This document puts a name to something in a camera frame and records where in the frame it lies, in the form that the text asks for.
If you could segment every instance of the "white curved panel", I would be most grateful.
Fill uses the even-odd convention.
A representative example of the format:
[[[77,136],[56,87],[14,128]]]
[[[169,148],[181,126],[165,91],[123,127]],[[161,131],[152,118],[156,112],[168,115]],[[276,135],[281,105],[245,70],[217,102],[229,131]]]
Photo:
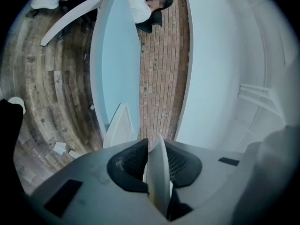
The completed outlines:
[[[41,46],[46,46],[54,36],[78,17],[101,6],[103,0],[86,0],[59,19],[41,40]]]
[[[109,148],[133,140],[133,127],[127,104],[120,104],[107,130],[103,148]]]
[[[157,134],[148,154],[146,183],[150,201],[166,216],[170,201],[170,172],[165,142],[160,134]]]
[[[140,40],[128,0],[104,2],[105,7],[102,4],[98,9],[90,47],[93,104],[103,137],[119,105],[128,104],[134,139],[137,139],[140,126]]]
[[[240,22],[228,0],[187,0],[190,56],[175,140],[215,148],[230,125],[244,60]]]

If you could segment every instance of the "curved partition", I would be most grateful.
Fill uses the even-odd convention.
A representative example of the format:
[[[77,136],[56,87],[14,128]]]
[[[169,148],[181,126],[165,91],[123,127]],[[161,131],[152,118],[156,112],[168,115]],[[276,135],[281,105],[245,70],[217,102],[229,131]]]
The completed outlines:
[[[273,0],[187,1],[190,63],[175,139],[244,152],[283,123],[278,115],[238,98],[239,85],[272,88],[300,56],[297,36]]]
[[[187,0],[189,71],[175,139],[215,148],[231,121],[244,61],[240,23],[228,0]]]
[[[100,129],[106,134],[121,103],[128,104],[133,139],[139,131],[140,41],[128,0],[98,10],[90,50],[90,83]]]

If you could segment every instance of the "chair leg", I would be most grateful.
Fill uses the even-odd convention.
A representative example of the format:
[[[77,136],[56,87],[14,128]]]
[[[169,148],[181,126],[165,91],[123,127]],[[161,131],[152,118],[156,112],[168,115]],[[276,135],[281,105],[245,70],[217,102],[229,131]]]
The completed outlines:
[[[255,86],[255,85],[251,85],[251,84],[241,83],[240,86],[241,86],[241,87],[246,87],[246,88],[259,89],[259,90],[263,90],[263,91],[270,91],[270,88],[265,88],[265,87]]]
[[[277,111],[276,108],[274,108],[274,107],[272,107],[272,106],[270,106],[270,105],[268,105],[268,104],[266,104],[266,103],[264,103],[264,102],[262,102],[262,101],[260,101],[260,100],[258,100],[256,98],[248,97],[248,96],[243,95],[243,94],[238,94],[238,97],[242,98],[242,99],[244,99],[244,100],[246,100],[248,102],[251,102],[251,103],[254,103],[256,105],[259,105],[259,106],[261,106],[261,107],[269,110],[270,112],[275,113],[276,115],[278,115],[279,117],[282,118],[281,114]]]
[[[251,89],[251,88],[242,87],[242,86],[240,86],[240,90],[250,92],[254,95],[258,95],[260,97],[272,100],[268,92],[261,92],[261,91],[257,91],[257,90]]]

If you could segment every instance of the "wooden floor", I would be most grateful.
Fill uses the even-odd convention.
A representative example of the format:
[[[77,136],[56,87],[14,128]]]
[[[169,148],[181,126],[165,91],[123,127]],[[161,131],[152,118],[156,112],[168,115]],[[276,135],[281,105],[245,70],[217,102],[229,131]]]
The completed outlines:
[[[70,32],[46,47],[40,41],[64,14],[29,9],[19,15],[1,54],[0,99],[21,97],[26,114],[15,148],[14,162],[25,191],[73,159],[53,152],[56,142],[67,150],[87,153],[102,148],[102,136],[90,90],[89,55],[92,26],[81,19]],[[173,139],[182,107],[188,73],[189,24],[186,0],[174,0],[163,11],[163,27],[138,31],[141,40],[140,138],[152,144],[156,133]]]
[[[92,27],[72,23],[63,40],[39,45],[62,16],[59,9],[32,17],[23,12],[9,31],[2,51],[0,99],[21,97],[26,114],[14,162],[27,193],[73,159],[53,152],[56,142],[84,154],[102,148],[90,90],[89,54]]]

